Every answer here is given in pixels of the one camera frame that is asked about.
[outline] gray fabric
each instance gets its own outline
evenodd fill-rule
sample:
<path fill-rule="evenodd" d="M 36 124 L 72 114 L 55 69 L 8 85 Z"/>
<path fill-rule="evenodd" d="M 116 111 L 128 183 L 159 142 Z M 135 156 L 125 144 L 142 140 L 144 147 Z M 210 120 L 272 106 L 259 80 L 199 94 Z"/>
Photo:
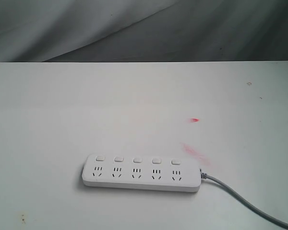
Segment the gray fabric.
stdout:
<path fill-rule="evenodd" d="M 288 60 L 288 0 L 0 0 L 0 61 Z"/>

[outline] white power strip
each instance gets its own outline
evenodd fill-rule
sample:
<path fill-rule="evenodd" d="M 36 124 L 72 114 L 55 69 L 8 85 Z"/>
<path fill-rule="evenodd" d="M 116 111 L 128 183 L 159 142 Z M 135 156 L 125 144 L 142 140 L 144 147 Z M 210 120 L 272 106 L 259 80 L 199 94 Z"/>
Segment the white power strip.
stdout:
<path fill-rule="evenodd" d="M 92 187 L 197 192 L 201 173 L 194 158 L 88 156 L 83 183 Z"/>

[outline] red mark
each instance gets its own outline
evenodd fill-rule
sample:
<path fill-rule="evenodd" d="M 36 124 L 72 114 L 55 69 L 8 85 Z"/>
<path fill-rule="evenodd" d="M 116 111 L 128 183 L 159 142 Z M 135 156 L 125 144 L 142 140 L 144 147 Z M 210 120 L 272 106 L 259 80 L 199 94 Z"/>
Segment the red mark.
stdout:
<path fill-rule="evenodd" d="M 184 144 L 182 143 L 182 147 L 183 147 L 183 150 L 194 156 L 198 161 L 200 161 L 203 165 L 210 165 L 210 162 L 209 160 L 202 154 L 198 153 L 197 151 L 195 151 L 191 146 L 187 145 L 187 144 Z"/>
<path fill-rule="evenodd" d="M 190 122 L 198 122 L 200 119 L 197 119 L 197 118 L 191 118 L 190 119 Z"/>

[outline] gray cable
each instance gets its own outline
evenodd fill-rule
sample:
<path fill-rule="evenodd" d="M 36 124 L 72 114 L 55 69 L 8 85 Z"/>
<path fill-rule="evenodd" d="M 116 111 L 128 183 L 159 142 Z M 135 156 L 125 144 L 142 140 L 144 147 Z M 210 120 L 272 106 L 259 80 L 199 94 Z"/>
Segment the gray cable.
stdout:
<path fill-rule="evenodd" d="M 209 180 L 212 180 L 212 181 L 218 183 L 219 185 L 221 185 L 229 194 L 231 194 L 239 202 L 241 202 L 243 205 L 245 205 L 245 207 L 247 207 L 248 209 L 250 209 L 251 211 L 253 211 L 257 215 L 261 216 L 262 218 L 265 218 L 266 220 L 268 220 L 268 221 L 270 221 L 270 222 L 272 222 L 272 223 L 274 223 L 274 224 L 276 224 L 276 225 L 278 225 L 284 229 L 288 229 L 287 223 L 282 222 L 282 221 L 264 213 L 263 211 L 259 210 L 254 205 L 252 205 L 250 202 L 248 202 L 246 199 L 244 199 L 242 196 L 240 196 L 235 190 L 230 188 L 227 184 L 225 184 L 222 181 L 218 180 L 217 178 L 209 176 L 203 172 L 201 173 L 201 176 L 202 176 L 202 179 L 209 179 Z"/>

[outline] white table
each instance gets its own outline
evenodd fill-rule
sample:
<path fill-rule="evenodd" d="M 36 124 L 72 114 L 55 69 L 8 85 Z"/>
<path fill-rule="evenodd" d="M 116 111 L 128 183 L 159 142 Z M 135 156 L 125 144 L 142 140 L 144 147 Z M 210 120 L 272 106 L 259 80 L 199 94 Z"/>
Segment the white table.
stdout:
<path fill-rule="evenodd" d="M 279 229 L 208 182 L 84 187 L 91 153 L 191 155 L 288 222 L 288 62 L 0 63 L 0 230 Z"/>

